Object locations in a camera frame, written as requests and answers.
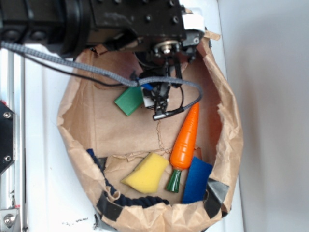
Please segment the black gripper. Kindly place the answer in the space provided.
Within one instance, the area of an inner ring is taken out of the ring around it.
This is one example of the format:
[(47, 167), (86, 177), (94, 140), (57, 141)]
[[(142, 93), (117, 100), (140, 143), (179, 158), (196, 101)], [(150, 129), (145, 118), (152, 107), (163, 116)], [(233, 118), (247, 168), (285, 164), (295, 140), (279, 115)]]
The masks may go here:
[(93, 52), (133, 52), (146, 72), (168, 73), (196, 58), (204, 18), (178, 0), (90, 0)]

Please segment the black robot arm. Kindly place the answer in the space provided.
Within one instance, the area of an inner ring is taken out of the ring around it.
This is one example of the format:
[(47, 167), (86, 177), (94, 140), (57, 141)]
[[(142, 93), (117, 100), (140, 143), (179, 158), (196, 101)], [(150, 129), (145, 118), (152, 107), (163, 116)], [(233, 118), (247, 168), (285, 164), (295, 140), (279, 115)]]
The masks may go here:
[(204, 19), (178, 0), (3, 0), (0, 39), (42, 44), (62, 58), (84, 49), (132, 52), (143, 71), (165, 75), (196, 58)]

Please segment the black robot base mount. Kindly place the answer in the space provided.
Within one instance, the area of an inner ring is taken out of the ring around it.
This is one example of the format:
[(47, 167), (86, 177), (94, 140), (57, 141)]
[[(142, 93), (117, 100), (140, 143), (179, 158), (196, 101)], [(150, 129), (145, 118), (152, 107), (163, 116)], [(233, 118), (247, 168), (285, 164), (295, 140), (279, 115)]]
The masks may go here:
[(0, 101), (0, 175), (15, 161), (15, 113)]

